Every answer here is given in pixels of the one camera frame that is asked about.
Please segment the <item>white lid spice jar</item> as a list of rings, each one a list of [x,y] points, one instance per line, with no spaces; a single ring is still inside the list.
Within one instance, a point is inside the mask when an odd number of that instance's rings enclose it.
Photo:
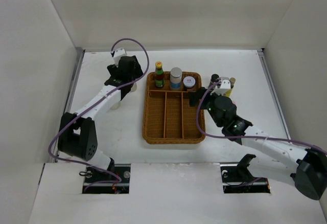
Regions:
[[[186,76],[183,79],[183,87],[187,91],[189,89],[193,89],[196,84],[196,80],[192,76]]]

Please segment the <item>dark pepper spice bottle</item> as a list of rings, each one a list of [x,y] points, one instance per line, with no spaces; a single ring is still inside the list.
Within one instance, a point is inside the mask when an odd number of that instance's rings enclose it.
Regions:
[[[212,74],[209,85],[211,86],[214,83],[218,82],[219,80],[220,80],[220,76],[218,74]]]

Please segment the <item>tall white pearl jar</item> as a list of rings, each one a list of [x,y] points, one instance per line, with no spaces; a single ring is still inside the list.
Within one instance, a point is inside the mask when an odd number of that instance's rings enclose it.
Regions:
[[[181,88],[182,70],[174,67],[170,71],[170,89],[179,91]]]

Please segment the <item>green label sauce bottle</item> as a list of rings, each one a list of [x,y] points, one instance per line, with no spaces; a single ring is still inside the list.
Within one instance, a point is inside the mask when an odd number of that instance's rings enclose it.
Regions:
[[[162,88],[164,86],[164,71],[162,69],[162,62],[157,61],[155,63],[155,86],[158,88]]]

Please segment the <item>small black knob shaker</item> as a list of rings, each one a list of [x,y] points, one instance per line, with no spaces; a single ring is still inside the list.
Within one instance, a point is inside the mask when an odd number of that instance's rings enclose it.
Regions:
[[[110,109],[111,110],[116,110],[116,109],[118,109],[119,107],[120,107],[120,105],[121,105],[121,102],[117,102],[115,105],[113,105]]]

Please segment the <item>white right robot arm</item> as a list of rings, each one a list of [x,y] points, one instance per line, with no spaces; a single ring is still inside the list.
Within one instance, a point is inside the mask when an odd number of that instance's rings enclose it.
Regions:
[[[254,154],[245,155],[238,163],[237,175],[243,181],[252,177],[271,178],[294,186],[301,194],[319,200],[326,190],[326,151],[302,141],[276,138],[237,115],[237,107],[229,97],[201,87],[189,93],[190,106],[196,113],[206,110],[221,129],[221,139],[255,149],[270,158],[268,165],[252,163]]]

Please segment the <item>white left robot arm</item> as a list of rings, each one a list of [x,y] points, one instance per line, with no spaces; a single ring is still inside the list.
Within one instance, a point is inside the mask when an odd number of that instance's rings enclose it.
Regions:
[[[98,178],[106,183],[114,178],[114,160],[98,148],[96,119],[123,100],[144,74],[134,55],[119,54],[113,59],[115,63],[107,67],[110,77],[99,93],[83,108],[62,116],[60,130],[64,132],[57,144],[60,152],[96,167]]]

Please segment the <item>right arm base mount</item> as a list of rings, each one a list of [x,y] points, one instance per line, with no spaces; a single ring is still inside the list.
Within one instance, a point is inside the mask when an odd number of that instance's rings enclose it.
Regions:
[[[269,182],[266,178],[253,177],[248,170],[254,154],[246,154],[239,162],[220,164],[223,192],[225,194],[268,193]]]

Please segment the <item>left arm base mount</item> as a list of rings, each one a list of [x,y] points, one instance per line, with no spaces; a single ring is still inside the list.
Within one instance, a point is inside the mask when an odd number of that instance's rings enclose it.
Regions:
[[[105,172],[100,172],[94,168],[87,167],[80,171],[79,175],[83,177],[83,194],[129,194],[131,180],[130,164],[115,164],[110,168],[113,173],[121,178],[117,183],[117,178]]]

